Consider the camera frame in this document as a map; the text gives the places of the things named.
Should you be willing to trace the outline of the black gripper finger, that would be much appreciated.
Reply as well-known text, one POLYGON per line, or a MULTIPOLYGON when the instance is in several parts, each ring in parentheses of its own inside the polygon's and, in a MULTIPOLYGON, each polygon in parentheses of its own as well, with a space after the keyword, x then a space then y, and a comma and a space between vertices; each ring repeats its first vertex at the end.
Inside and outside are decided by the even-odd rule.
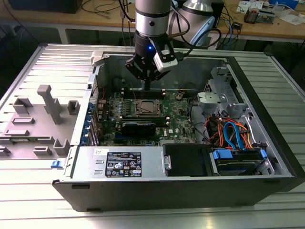
POLYGON ((159 72, 159 71, 155 71, 155 72, 149 72, 148 74, 148 79, 147 79, 147 90, 150 90, 151 87, 151 83, 153 81, 158 81, 160 79, 162 79, 166 74, 168 74, 170 71, 166 71, 166 72, 159 72))
POLYGON ((133 56, 126 61, 125 67, 136 79, 142 81, 142 89, 148 91, 148 69, 146 59, 140 56, 133 56))

